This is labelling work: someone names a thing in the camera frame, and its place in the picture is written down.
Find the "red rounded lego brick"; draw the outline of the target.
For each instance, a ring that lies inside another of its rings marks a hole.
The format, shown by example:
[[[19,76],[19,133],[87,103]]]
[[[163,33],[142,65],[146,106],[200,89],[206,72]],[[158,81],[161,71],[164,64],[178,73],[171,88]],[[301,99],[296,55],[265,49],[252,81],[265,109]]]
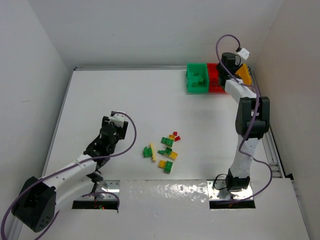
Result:
[[[210,81],[210,87],[211,88],[218,88],[218,87],[220,87],[220,84],[219,84],[219,81],[217,81],[217,80],[211,80]]]

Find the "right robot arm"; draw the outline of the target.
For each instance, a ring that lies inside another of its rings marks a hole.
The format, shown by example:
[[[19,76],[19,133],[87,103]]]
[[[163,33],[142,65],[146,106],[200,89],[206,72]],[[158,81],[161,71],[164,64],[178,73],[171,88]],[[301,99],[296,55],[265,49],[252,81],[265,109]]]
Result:
[[[225,179],[228,191],[240,191],[249,186],[255,149],[270,128],[270,99],[260,96],[254,86],[236,76],[240,66],[236,54],[224,52],[216,67],[220,86],[238,104],[235,119],[238,144]]]

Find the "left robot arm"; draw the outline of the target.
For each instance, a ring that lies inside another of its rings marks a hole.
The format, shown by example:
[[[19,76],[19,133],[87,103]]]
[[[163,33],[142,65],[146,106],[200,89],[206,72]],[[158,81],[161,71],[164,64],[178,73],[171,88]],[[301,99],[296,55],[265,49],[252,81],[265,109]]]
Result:
[[[63,207],[77,198],[92,193],[103,180],[100,169],[113,157],[115,148],[124,140],[132,119],[122,111],[112,111],[102,118],[98,136],[70,164],[42,178],[31,177],[13,202],[10,213],[33,232],[44,230]]]

